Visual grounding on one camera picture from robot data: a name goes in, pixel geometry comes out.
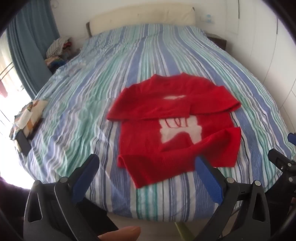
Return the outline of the person's left hand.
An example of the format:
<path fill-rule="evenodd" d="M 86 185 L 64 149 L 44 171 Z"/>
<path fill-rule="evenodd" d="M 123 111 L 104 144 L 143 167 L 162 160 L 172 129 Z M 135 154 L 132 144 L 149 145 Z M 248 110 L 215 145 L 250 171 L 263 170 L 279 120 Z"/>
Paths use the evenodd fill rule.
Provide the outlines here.
<path fill-rule="evenodd" d="M 141 228 L 139 226 L 127 226 L 99 235 L 98 238 L 102 241 L 136 241 L 140 233 Z"/>

